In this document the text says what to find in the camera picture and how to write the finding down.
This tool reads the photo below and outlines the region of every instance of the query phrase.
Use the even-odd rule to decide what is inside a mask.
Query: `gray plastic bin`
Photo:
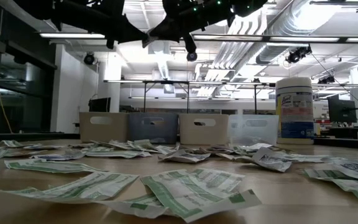
[[[131,113],[129,140],[149,139],[151,143],[176,144],[178,115],[171,113]]]

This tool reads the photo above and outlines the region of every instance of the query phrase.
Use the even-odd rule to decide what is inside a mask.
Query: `security camera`
[[[97,59],[94,57],[94,52],[87,52],[84,58],[84,63],[87,65],[94,65],[96,64]]]

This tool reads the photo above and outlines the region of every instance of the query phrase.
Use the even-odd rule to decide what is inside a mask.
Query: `bin handle cutout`
[[[206,127],[213,127],[216,125],[215,119],[195,119],[194,120],[195,126],[206,126]]]
[[[102,117],[102,116],[91,117],[90,121],[91,121],[91,124],[102,124],[102,125],[112,124],[112,118]]]
[[[264,119],[248,119],[246,121],[248,127],[266,127],[267,121]]]
[[[151,118],[151,117],[142,118],[143,125],[162,125],[164,122],[165,121],[163,118]]]

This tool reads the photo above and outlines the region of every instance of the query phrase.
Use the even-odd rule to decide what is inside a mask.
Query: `wooden table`
[[[44,141],[44,144],[73,144],[77,140]],[[358,150],[323,146],[280,146],[300,154],[327,154],[358,159]],[[199,164],[158,162],[157,156],[135,159],[103,159],[85,157],[74,162],[119,173],[149,175],[166,170],[198,167],[225,170],[246,175],[242,189],[252,189],[262,205],[202,218],[195,223],[358,223],[358,199],[330,182],[307,179],[299,174],[304,168],[329,169],[327,164],[293,164],[285,173],[272,172],[252,164],[240,164],[212,158]],[[72,182],[89,173],[50,174],[4,168],[0,159],[0,189],[40,190]],[[137,179],[115,200],[144,195],[146,189]],[[98,204],[65,205],[0,193],[0,223],[184,223],[180,218],[159,217],[154,220],[123,215]]]

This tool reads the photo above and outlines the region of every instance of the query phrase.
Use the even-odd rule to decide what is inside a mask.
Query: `product label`
[[[280,116],[279,138],[313,139],[313,97],[307,92],[277,95],[276,114]]]

